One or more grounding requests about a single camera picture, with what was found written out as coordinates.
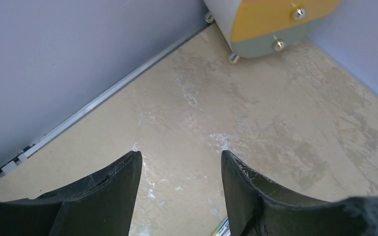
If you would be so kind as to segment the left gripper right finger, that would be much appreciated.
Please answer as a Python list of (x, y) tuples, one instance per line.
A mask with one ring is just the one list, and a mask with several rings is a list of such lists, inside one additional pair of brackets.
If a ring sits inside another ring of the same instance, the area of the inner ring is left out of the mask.
[(221, 177), (233, 236), (378, 236), (378, 197), (327, 202), (290, 190), (221, 154)]

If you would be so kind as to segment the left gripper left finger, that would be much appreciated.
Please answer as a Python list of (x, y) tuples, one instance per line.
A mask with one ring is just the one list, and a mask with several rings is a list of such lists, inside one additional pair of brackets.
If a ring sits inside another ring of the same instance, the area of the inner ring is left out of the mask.
[(0, 202), (0, 236), (127, 236), (142, 172), (130, 151), (35, 199)]

